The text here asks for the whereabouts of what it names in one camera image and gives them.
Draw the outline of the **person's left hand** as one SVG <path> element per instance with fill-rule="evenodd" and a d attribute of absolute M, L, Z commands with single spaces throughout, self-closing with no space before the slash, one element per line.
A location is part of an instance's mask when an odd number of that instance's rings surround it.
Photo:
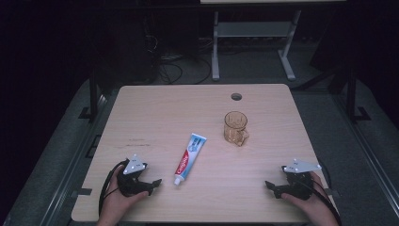
<path fill-rule="evenodd" d="M 147 191 L 140 192 L 132 197 L 125 197 L 120 193 L 117 175 L 122 169 L 123 166 L 117 167 L 110 179 L 109 187 L 106 190 L 107 197 L 104 199 L 98 220 L 119 222 L 136 203 L 148 197 Z"/>

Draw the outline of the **black metal stand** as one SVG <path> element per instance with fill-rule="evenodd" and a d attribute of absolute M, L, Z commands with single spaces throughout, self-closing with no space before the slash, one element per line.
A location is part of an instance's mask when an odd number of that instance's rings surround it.
<path fill-rule="evenodd" d="M 346 75 L 346 108 L 345 112 L 349 120 L 353 123 L 358 121 L 369 121 L 370 115 L 364 107 L 356 106 L 357 78 L 354 70 L 349 68 Z"/>
<path fill-rule="evenodd" d="M 89 122 L 94 122 L 99 113 L 99 101 L 101 99 L 101 92 L 98 86 L 98 78 L 95 73 L 92 73 L 88 80 L 89 87 L 89 106 L 82 108 L 79 119 L 85 119 Z"/>

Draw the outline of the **person's right hand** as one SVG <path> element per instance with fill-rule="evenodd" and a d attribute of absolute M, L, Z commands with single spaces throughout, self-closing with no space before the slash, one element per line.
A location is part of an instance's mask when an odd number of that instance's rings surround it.
<path fill-rule="evenodd" d="M 317 221 L 336 221 L 331 210 L 318 198 L 312 194 L 306 201 L 300 200 L 290 194 L 282 193 L 281 197 L 302 210 L 311 222 Z"/>

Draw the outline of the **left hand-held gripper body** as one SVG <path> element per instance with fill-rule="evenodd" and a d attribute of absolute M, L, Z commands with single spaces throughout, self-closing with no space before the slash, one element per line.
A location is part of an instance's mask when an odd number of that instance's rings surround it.
<path fill-rule="evenodd" d="M 134 154 L 131 159 L 126 159 L 122 165 L 124 168 L 117 175 L 121 194 L 125 197 L 131 197 L 142 191 L 147 191 L 148 184 L 139 180 L 139 176 L 146 169 L 147 164 Z"/>

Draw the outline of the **metal floor rail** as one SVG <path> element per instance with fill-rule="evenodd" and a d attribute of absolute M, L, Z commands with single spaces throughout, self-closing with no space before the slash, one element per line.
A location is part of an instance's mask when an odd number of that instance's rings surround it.
<path fill-rule="evenodd" d="M 371 144 L 366 139 L 366 136 L 362 133 L 359 128 L 358 122 L 352 120 L 346 113 L 345 102 L 339 96 L 333 95 L 332 100 L 338 107 L 339 111 L 343 115 L 346 123 L 349 126 L 352 134 L 358 142 L 364 156 L 366 163 L 368 164 L 371 172 L 373 173 L 378 185 L 384 193 L 386 200 L 391 206 L 394 214 L 399 218 L 399 191 L 394 187 L 391 179 L 389 178 L 386 171 L 383 169 L 381 163 L 377 159 Z"/>
<path fill-rule="evenodd" d="M 46 171 L 53 172 L 56 177 L 53 182 L 55 189 L 40 218 L 40 226 L 56 226 L 57 221 L 64 222 L 71 218 L 77 193 L 81 190 L 95 145 L 104 129 L 102 118 L 106 105 L 107 99 L 100 94 L 95 100 L 97 116 L 91 120 L 80 116 L 88 106 L 80 106 L 72 100 L 72 110 L 67 111 L 56 128 L 45 160 Z"/>

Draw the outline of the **white and blue toothpaste tube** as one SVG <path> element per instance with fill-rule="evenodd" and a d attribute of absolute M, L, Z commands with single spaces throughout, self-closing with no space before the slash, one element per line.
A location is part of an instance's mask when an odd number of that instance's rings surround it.
<path fill-rule="evenodd" d="M 184 154 L 180 160 L 180 163 L 175 170 L 174 176 L 174 185 L 178 186 L 182 181 L 184 181 L 193 167 L 195 160 L 202 148 L 202 146 L 207 141 L 206 137 L 192 134 L 190 140 L 187 144 L 187 147 L 184 151 Z"/>

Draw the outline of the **amber glass mug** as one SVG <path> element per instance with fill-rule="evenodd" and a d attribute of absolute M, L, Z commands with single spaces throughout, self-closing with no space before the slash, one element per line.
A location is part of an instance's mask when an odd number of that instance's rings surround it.
<path fill-rule="evenodd" d="M 247 116 L 240 111 L 231 111 L 224 118 L 224 138 L 241 147 L 249 138 Z"/>

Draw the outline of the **white metal desk frame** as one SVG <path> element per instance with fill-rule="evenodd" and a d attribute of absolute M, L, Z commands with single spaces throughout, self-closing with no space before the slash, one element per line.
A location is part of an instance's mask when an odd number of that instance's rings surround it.
<path fill-rule="evenodd" d="M 212 78 L 220 79 L 218 62 L 218 40 L 220 38 L 285 38 L 282 49 L 278 50 L 279 60 L 289 81 L 295 81 L 295 73 L 288 59 L 301 11 L 294 13 L 293 19 L 286 22 L 220 22 L 218 12 L 214 14 Z"/>

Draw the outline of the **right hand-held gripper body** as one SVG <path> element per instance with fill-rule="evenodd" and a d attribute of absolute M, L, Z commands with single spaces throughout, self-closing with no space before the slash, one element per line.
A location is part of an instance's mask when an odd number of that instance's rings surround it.
<path fill-rule="evenodd" d="M 295 158 L 291 164 L 281 168 L 286 175 L 288 185 L 283 186 L 280 192 L 290 194 L 303 201 L 307 200 L 311 196 L 313 188 L 311 172 L 320 170 L 322 167 L 319 164 Z"/>

